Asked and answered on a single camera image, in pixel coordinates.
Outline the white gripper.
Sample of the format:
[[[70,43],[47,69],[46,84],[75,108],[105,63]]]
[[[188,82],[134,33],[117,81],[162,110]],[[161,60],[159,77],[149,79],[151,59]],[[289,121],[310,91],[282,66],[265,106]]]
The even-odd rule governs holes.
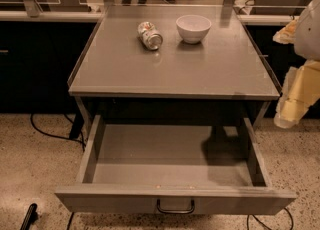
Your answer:
[[[288,129],[297,125],[320,99],[320,0],[312,0],[298,21],[294,19],[277,31],[273,40],[294,43],[295,53],[308,59],[299,68],[289,68],[276,107],[274,124]]]

